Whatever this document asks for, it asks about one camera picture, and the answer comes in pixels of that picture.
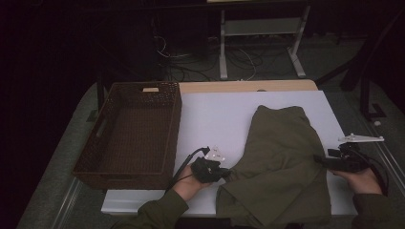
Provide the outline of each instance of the table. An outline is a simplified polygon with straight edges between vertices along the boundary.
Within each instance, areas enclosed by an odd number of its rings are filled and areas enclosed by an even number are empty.
[[[201,145],[202,142],[222,144],[219,148],[225,157],[239,152],[229,156],[222,164],[223,167],[229,168],[239,160],[248,130],[246,119],[251,118],[251,114],[238,110],[239,107],[235,104],[243,104],[244,110],[248,113],[254,112],[257,103],[266,105],[269,100],[273,100],[271,105],[274,109],[286,107],[286,104],[302,106],[312,127],[318,132],[325,151],[328,148],[336,148],[340,144],[337,138],[343,136],[328,100],[323,92],[317,91],[315,84],[310,80],[181,83],[180,87],[183,107],[175,171],[192,151],[206,146]],[[227,105],[224,109],[222,104],[225,102]],[[209,120],[220,121],[205,121],[208,115]],[[224,130],[229,129],[224,137]],[[355,215],[352,192],[347,187],[346,181],[330,173],[327,174],[327,181],[332,214]],[[200,191],[188,202],[190,209],[184,216],[215,217],[215,194],[222,183],[224,181],[220,180]],[[133,215],[144,202],[160,198],[163,193],[161,190],[109,190],[101,211],[118,216]]]

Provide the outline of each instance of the person's right hand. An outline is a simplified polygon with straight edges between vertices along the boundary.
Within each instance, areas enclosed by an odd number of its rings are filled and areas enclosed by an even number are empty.
[[[356,194],[382,194],[377,178],[370,168],[357,173],[330,171],[343,177]]]

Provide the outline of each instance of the white plastic piece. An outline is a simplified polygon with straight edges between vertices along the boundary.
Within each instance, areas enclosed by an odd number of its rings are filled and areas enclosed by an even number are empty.
[[[214,160],[214,161],[225,161],[225,157],[221,154],[220,150],[217,146],[212,147],[212,149],[206,154],[204,157],[207,160]]]
[[[373,141],[384,141],[384,137],[375,137],[375,136],[363,136],[363,135],[354,135],[350,134],[345,137],[340,137],[339,141],[343,142],[373,142]]]

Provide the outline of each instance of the hand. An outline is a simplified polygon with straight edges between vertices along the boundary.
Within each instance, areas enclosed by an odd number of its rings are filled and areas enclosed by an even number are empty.
[[[184,199],[184,201],[190,200],[201,189],[208,187],[211,183],[200,183],[191,171],[190,165],[187,165],[179,176],[179,181],[173,186],[173,190]]]
[[[382,194],[377,178],[370,168],[357,173],[330,171],[343,177],[356,194]]]

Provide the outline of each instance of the person's left hand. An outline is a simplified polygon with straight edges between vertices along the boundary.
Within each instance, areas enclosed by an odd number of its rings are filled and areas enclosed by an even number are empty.
[[[191,171],[191,166],[187,165],[179,175],[179,181],[173,186],[173,190],[184,199],[190,200],[201,189],[208,187],[212,183],[201,183],[194,176]]]

